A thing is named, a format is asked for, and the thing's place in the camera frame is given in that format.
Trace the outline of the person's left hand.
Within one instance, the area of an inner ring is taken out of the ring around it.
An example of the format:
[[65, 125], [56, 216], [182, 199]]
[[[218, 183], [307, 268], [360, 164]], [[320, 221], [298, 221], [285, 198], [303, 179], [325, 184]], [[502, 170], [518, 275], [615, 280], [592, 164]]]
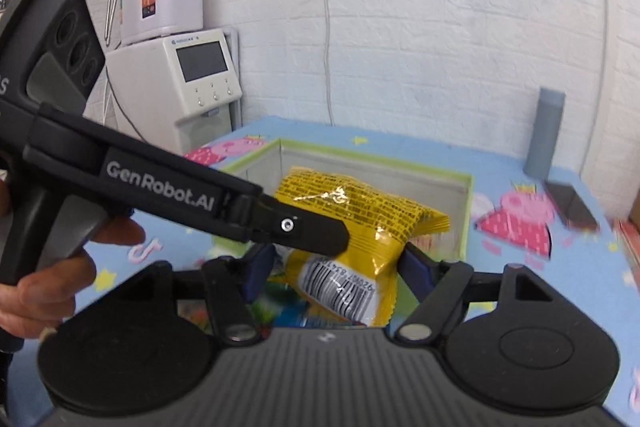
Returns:
[[[10, 211], [8, 187], [1, 180], [1, 217]], [[145, 231], [129, 218], [117, 217], [93, 236], [93, 242], [134, 246]], [[96, 265], [85, 249], [49, 268], [27, 275], [17, 286], [1, 284], [1, 328], [22, 339], [38, 338], [76, 310], [75, 296], [96, 279]]]

